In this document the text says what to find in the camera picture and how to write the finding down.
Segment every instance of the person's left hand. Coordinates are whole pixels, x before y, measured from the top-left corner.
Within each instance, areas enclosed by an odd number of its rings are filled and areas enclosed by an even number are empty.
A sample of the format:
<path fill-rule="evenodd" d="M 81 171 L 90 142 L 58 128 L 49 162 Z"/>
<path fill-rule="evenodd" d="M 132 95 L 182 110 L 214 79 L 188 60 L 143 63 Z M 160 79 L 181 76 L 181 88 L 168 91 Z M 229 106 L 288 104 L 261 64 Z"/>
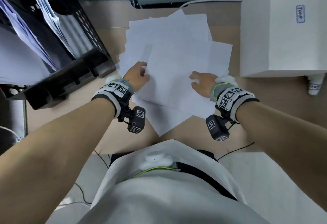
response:
<path fill-rule="evenodd" d="M 150 75 L 144 75 L 145 69 L 142 66 L 146 65 L 146 62 L 138 61 L 123 77 L 133 86 L 135 92 L 140 90 L 150 80 Z"/>

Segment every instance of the black file holder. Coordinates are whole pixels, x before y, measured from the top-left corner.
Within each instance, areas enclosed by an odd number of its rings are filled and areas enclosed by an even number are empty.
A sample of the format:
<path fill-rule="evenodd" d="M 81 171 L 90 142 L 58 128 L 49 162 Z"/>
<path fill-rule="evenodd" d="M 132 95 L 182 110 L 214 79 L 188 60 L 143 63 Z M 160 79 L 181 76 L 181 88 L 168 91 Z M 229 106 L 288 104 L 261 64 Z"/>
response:
<path fill-rule="evenodd" d="M 71 14 L 74 16 L 93 45 L 92 50 L 79 58 L 74 58 L 48 27 L 41 11 L 37 8 L 36 0 L 8 1 L 29 27 L 31 24 L 30 29 L 37 37 L 38 33 L 41 35 L 47 33 L 48 38 L 49 34 L 51 35 L 51 42 L 49 40 L 39 40 L 39 42 L 49 55 L 59 53 L 60 56 L 66 57 L 66 62 L 60 70 L 51 73 L 47 78 L 32 86 L 0 84 L 0 90 L 6 98 L 27 100 L 35 110 L 49 108 L 62 102 L 70 93 L 96 77 L 105 77 L 116 70 L 109 53 L 77 0 L 55 0 L 54 4 L 57 7 L 56 12 L 61 15 Z M 7 29 L 14 32 L 10 24 L 3 20 L 6 21 L 5 17 L 1 18 L 0 26 L 8 26 Z"/>

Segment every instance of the desk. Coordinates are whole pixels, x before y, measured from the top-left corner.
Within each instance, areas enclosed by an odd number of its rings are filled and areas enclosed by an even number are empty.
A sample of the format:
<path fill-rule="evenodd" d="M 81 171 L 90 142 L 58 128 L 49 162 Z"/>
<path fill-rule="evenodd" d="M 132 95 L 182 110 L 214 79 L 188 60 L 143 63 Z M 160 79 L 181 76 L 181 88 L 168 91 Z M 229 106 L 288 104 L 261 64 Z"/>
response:
<path fill-rule="evenodd" d="M 117 62 L 119 54 L 125 51 L 125 31 L 129 29 L 128 21 L 145 19 L 150 16 L 168 16 L 177 10 L 134 9 L 129 1 L 95 1 L 88 4 L 83 3 L 83 7 L 114 62 Z M 304 78 L 239 77 L 240 3 L 201 3 L 190 5 L 183 10 L 186 14 L 206 13 L 213 40 L 233 44 L 229 70 L 230 75 L 236 78 L 240 87 L 253 92 L 262 103 L 273 108 L 308 121 L 313 120 L 313 113 L 307 108 L 311 98 L 307 95 L 307 85 Z M 105 79 L 97 78 L 70 94 L 64 102 L 49 109 L 33 110 L 27 104 L 28 131 L 32 132 L 43 124 L 89 102 L 94 92 L 104 83 Z M 130 107 L 133 108 L 134 106 L 135 104 L 131 102 Z M 145 128 L 140 134 L 128 132 L 126 124 L 113 120 L 96 150 L 102 154 L 112 154 L 133 151 L 157 142 L 176 139 L 194 149 L 225 153 L 246 146 L 251 142 L 240 125 L 235 125 L 230 130 L 230 134 L 230 138 L 225 142 L 213 140 L 204 119 L 195 116 L 182 122 L 161 137 L 157 135 L 148 120 L 146 120 Z M 253 151 L 256 149 L 255 146 L 251 146 L 245 150 Z"/>

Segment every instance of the forearm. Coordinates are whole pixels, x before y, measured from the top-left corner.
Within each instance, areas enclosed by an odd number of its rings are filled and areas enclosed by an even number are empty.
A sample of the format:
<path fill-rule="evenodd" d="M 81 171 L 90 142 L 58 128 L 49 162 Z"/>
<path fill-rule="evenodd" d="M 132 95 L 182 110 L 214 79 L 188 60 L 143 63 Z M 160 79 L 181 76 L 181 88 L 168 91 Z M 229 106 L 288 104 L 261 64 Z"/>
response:
<path fill-rule="evenodd" d="M 258 102 L 241 105 L 237 120 L 250 139 L 327 209 L 327 130 Z"/>
<path fill-rule="evenodd" d="M 46 220 L 76 181 L 114 112 L 109 101 L 95 99 L 45 124 L 0 156 L 0 193 L 6 199 L 1 216 L 17 218 L 15 223 L 27 216 Z"/>

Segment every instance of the person's left arm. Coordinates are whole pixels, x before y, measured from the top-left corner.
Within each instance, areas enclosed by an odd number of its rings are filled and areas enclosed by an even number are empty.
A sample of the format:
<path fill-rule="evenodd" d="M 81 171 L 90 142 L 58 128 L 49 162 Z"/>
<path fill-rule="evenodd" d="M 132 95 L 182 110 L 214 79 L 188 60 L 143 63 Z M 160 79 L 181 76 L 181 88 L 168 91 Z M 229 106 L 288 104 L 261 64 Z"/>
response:
<path fill-rule="evenodd" d="M 142 66 L 146 63 L 138 62 L 124 77 L 134 91 L 149 80 Z M 114 115 L 111 102 L 94 99 L 35 130 L 0 156 L 1 223 L 45 223 Z"/>

